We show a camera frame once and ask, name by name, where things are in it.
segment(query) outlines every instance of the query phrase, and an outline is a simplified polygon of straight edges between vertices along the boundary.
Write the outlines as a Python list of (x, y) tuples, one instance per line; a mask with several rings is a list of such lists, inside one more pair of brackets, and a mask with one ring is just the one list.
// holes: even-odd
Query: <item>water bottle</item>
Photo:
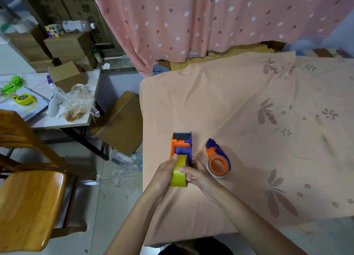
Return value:
[(66, 32), (90, 32), (95, 29), (95, 24), (86, 20), (63, 21), (63, 28)]
[(52, 89), (53, 93), (56, 94), (56, 96), (64, 102), (66, 105), (69, 105), (70, 99), (69, 97), (65, 94), (63, 89), (60, 87), (57, 87), (55, 84), (49, 84), (49, 87)]

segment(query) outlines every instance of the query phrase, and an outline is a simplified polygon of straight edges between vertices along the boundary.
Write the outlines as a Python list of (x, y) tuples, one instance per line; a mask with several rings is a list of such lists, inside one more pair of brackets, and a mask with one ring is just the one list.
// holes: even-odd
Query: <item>wooden chair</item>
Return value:
[(77, 179), (75, 176), (63, 227), (54, 229), (66, 174), (41, 170), (11, 174), (0, 186), (0, 253), (42, 251), (50, 238), (85, 232), (86, 225), (69, 226)]
[(82, 172), (73, 168), (62, 157), (57, 155), (51, 148), (45, 145), (41, 139), (32, 131), (28, 124), (14, 111), (0, 110), (0, 147), (5, 148), (36, 148), (51, 163), (27, 163), (20, 164), (4, 155), (0, 156), (0, 168), (11, 172), (31, 169), (56, 168), (57, 171), (64, 171), (67, 174), (96, 180), (96, 175)]

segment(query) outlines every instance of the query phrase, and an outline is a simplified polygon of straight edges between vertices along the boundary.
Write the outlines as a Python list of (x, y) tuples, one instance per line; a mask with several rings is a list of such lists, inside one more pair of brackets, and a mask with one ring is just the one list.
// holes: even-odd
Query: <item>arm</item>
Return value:
[(205, 165), (193, 157), (194, 168), (182, 167), (190, 183), (197, 185), (206, 197), (217, 204), (256, 254), (306, 254), (291, 240), (217, 182)]
[(158, 167), (148, 187), (104, 253), (105, 255), (139, 255), (154, 212), (170, 187), (176, 163), (177, 155), (175, 154), (170, 162), (166, 161)]

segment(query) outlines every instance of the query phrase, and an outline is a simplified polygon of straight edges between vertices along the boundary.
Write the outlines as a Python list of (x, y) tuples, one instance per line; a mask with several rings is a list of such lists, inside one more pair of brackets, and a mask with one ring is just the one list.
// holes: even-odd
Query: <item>chair seat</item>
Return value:
[(42, 251), (62, 203), (66, 175), (23, 171), (0, 186), (0, 252)]

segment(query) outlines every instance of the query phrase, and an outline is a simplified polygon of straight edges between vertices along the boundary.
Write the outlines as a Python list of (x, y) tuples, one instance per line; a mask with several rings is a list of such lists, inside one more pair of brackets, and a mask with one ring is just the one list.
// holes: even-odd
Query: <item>tape roll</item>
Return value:
[(229, 172), (229, 166), (224, 156), (216, 154), (210, 157), (207, 169), (214, 178), (222, 178)]
[(180, 166), (188, 166), (188, 155), (180, 154), (178, 155), (178, 160), (175, 168), (173, 169), (172, 178), (170, 181), (171, 187), (187, 187), (188, 182), (185, 180), (185, 174), (178, 171)]

